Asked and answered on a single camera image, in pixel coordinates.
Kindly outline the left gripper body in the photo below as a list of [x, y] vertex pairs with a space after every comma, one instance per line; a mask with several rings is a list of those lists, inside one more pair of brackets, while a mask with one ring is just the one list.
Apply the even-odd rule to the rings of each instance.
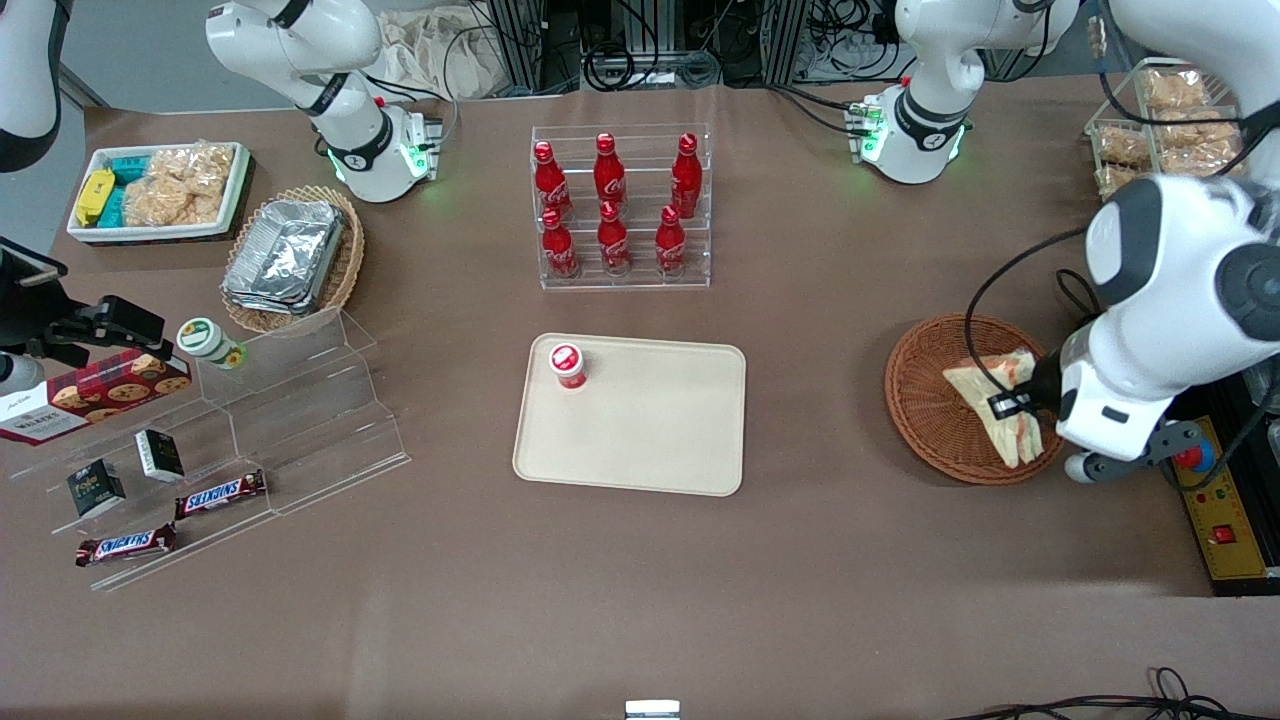
[[1123, 461], [1140, 456], [1176, 395], [1117, 345], [1065, 345], [1030, 377], [1030, 397], [1060, 437]]

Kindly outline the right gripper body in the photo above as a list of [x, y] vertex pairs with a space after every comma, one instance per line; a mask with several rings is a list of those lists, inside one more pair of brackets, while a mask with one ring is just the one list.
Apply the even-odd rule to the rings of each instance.
[[1, 350], [84, 368], [90, 351], [77, 342], [87, 327], [79, 311], [88, 304], [61, 290], [9, 290], [1, 301]]

